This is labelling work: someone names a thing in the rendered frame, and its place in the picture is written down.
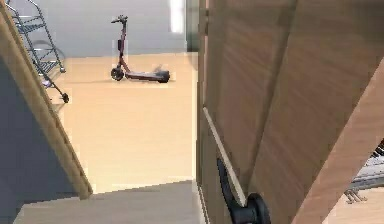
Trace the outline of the brown wooden room door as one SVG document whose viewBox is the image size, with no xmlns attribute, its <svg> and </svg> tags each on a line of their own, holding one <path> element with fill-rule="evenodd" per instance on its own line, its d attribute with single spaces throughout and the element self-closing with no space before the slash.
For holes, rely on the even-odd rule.
<svg viewBox="0 0 384 224">
<path fill-rule="evenodd" d="M 384 187 L 345 190 L 384 139 L 384 0 L 199 0 L 197 183 L 204 224 L 384 224 Z"/>
</svg>

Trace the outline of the red and black kick scooter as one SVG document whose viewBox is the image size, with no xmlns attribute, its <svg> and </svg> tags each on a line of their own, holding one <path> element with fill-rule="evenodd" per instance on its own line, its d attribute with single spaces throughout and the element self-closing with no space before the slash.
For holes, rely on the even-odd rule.
<svg viewBox="0 0 384 224">
<path fill-rule="evenodd" d="M 167 83 L 170 80 L 170 72 L 168 70 L 156 70 L 153 72 L 133 72 L 124 60 L 125 39 L 127 34 L 127 20 L 128 17 L 119 15 L 112 23 L 121 23 L 121 36 L 117 42 L 117 49 L 119 51 L 118 63 L 111 69 L 111 78 L 120 81 L 123 77 L 127 79 L 155 81 L 159 83 Z"/>
</svg>

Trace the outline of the grey metal rack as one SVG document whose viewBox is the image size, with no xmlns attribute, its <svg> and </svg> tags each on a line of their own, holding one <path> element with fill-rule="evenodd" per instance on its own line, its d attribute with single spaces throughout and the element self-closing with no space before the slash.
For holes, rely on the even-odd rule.
<svg viewBox="0 0 384 224">
<path fill-rule="evenodd" d="M 384 139 L 354 177 L 344 195 L 348 204 L 366 201 L 367 198 L 360 196 L 359 191 L 378 187 L 384 187 Z"/>
</svg>

